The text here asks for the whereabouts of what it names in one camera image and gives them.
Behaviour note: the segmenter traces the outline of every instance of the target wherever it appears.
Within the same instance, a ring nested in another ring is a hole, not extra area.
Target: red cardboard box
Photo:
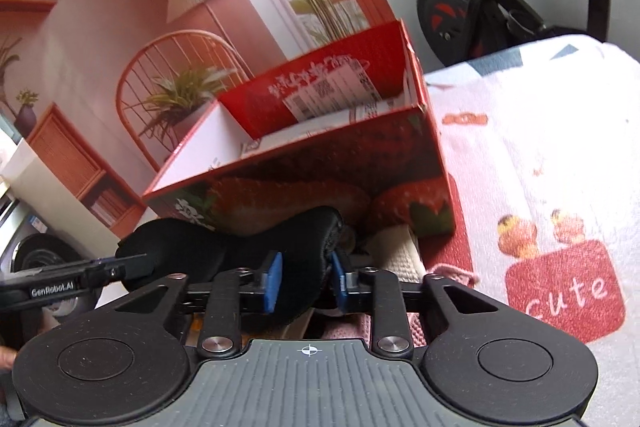
[[[328,204],[361,233],[454,216],[422,71],[401,22],[220,96],[145,193],[159,216],[249,235]]]

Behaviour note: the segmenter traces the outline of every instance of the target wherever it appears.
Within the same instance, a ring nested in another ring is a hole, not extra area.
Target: chair backrest
[[[172,128],[163,133],[149,129],[156,112],[145,101],[160,92],[160,78],[175,78],[189,68],[234,70],[222,82],[228,90],[248,80],[238,52],[213,33],[181,30],[162,35],[142,48],[120,77],[116,90],[116,110],[120,121],[151,166],[160,166],[176,149],[180,139]]]

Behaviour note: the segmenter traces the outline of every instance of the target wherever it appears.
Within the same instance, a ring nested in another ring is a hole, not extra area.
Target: black fabric item
[[[151,275],[123,281],[129,291],[170,273],[186,273],[192,283],[209,282],[218,273],[226,250],[238,240],[188,221],[165,217],[135,229],[120,242],[115,256],[146,253],[154,259],[156,267]]]
[[[220,271],[257,269],[270,250],[282,252],[282,282],[273,314],[242,318],[244,331],[264,331],[289,324],[318,299],[341,229],[340,213],[330,206],[312,208],[250,237],[164,218],[133,231],[120,242],[116,257],[147,253],[155,259],[152,275],[124,283],[132,291],[170,273],[186,273],[192,283],[208,282]]]

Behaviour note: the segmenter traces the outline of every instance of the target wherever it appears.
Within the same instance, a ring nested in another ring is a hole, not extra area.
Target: silver bolt
[[[383,337],[378,341],[378,347],[388,353],[400,353],[409,347],[409,341],[402,337]]]
[[[224,353],[232,347],[233,341],[226,337],[208,337],[202,341],[202,349],[210,353]]]

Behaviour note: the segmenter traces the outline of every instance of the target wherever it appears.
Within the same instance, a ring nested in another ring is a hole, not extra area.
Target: flower pot
[[[198,123],[200,117],[207,112],[207,109],[211,106],[210,102],[203,103],[199,108],[197,108],[194,112],[192,112],[187,118],[184,120],[180,120],[177,124],[174,125],[174,133],[177,137],[178,141],[182,141],[189,131],[191,127]]]
[[[36,117],[33,107],[31,105],[23,105],[18,111],[18,116],[15,118],[14,126],[18,132],[26,139],[31,131],[36,127],[38,118]]]

